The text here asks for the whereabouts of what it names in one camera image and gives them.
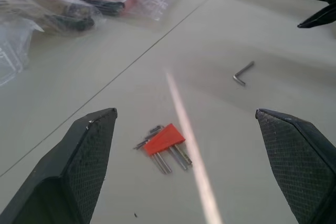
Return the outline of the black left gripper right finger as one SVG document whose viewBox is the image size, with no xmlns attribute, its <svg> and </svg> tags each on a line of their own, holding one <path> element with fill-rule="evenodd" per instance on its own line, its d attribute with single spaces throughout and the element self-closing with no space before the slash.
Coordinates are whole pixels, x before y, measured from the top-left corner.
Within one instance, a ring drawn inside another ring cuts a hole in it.
<svg viewBox="0 0 336 224">
<path fill-rule="evenodd" d="M 272 173 L 298 224 L 336 224 L 336 147 L 310 122 L 255 113 Z"/>
</svg>

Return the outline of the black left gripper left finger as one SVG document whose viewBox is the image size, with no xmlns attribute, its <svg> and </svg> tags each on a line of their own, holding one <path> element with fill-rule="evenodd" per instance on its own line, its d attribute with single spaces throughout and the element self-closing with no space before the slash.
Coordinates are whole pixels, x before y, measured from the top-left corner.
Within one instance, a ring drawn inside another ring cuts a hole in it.
<svg viewBox="0 0 336 224">
<path fill-rule="evenodd" d="M 73 122 L 0 214 L 0 224 L 90 224 L 104 182 L 115 108 Z"/>
</svg>

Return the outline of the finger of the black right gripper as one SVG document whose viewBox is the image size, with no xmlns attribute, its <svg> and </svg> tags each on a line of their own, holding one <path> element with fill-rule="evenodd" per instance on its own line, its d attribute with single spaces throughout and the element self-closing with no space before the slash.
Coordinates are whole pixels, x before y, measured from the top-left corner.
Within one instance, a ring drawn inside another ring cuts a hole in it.
<svg viewBox="0 0 336 224">
<path fill-rule="evenodd" d="M 312 28 L 336 21 L 336 3 L 332 3 L 300 23 L 298 28 Z"/>
</svg>

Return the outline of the red block with metal pins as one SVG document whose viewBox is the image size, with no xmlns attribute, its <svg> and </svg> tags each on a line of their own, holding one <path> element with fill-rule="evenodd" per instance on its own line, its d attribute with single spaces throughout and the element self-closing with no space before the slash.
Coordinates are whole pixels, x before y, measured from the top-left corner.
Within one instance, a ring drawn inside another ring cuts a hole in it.
<svg viewBox="0 0 336 224">
<path fill-rule="evenodd" d="M 178 129 L 173 124 L 169 124 L 151 138 L 143 148 L 149 156 L 152 156 L 184 141 L 185 138 Z"/>
</svg>

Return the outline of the clear plastic bag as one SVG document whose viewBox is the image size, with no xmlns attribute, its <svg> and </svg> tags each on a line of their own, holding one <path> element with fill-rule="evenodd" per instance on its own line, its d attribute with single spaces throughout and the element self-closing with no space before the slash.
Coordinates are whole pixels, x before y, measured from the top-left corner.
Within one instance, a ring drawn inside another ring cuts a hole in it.
<svg viewBox="0 0 336 224">
<path fill-rule="evenodd" d="M 28 19 L 0 20 L 0 87 L 28 65 L 28 51 L 35 30 L 44 32 Z"/>
</svg>

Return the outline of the dark item in plastic bag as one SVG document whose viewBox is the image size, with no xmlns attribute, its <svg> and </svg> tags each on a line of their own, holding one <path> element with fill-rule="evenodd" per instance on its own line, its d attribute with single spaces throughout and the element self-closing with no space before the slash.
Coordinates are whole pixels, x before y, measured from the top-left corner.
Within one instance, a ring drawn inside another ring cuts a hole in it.
<svg viewBox="0 0 336 224">
<path fill-rule="evenodd" d="M 104 21 L 94 6 L 80 0 L 0 0 L 0 15 L 33 21 L 48 33 L 74 36 Z"/>
</svg>

